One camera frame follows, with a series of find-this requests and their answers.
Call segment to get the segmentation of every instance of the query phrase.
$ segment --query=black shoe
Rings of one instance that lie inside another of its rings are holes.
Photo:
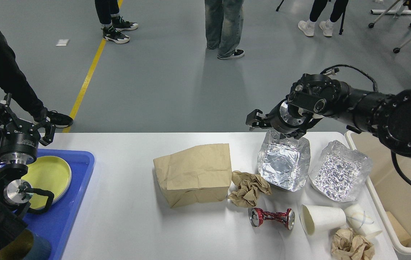
[[[131,23],[122,19],[122,16],[112,17],[113,26],[119,31],[133,31],[138,29],[138,23]]]
[[[107,41],[112,41],[119,44],[128,43],[130,41],[130,37],[116,30],[116,28],[112,25],[110,27],[101,28],[101,30],[103,30],[103,39]]]
[[[67,116],[65,114],[60,114],[55,110],[46,111],[45,115],[34,117],[34,120],[36,122],[40,122],[44,118],[47,118],[47,117],[50,119],[50,122],[52,124],[56,125],[56,128],[70,127],[74,123],[74,120],[70,116]]]
[[[241,49],[236,49],[234,51],[233,54],[231,54],[231,56],[228,57],[220,57],[217,56],[217,58],[219,58],[220,60],[227,60],[227,59],[237,59],[237,58],[241,58],[242,56],[244,56],[245,52]]]

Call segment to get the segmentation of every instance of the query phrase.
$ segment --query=brown paper bag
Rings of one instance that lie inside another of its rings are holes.
[[[154,159],[157,181],[170,207],[226,199],[231,184],[229,145],[199,145]]]

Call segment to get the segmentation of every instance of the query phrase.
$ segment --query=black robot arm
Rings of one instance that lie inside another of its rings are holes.
[[[356,133],[370,132],[392,152],[411,158],[411,90],[382,94],[352,88],[326,74],[303,74],[270,113],[254,110],[246,124],[298,139],[323,117]]]

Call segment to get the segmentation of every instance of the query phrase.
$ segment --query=aluminum foil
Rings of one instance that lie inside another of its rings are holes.
[[[335,140],[322,150],[309,176],[313,187],[329,199],[347,202],[357,199],[371,170],[372,159]]]
[[[258,172],[269,183],[298,191],[305,185],[310,159],[308,139],[281,139],[281,134],[271,129],[258,153]]]

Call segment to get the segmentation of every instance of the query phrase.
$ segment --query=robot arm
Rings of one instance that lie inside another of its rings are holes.
[[[26,212],[45,213],[54,198],[51,191],[34,189],[21,177],[27,173],[27,164],[36,160],[39,143],[48,145],[53,141],[56,127],[46,119],[35,125],[16,117],[9,108],[10,99],[11,94],[7,94],[0,102],[0,250],[27,227],[22,220]],[[38,132],[42,127],[43,137]],[[33,194],[47,196],[45,208],[29,208]]]
[[[352,88],[327,74],[303,74],[270,113],[254,110],[246,124],[298,139],[323,117],[356,133],[370,132],[393,153],[411,158],[411,90],[382,94]]]

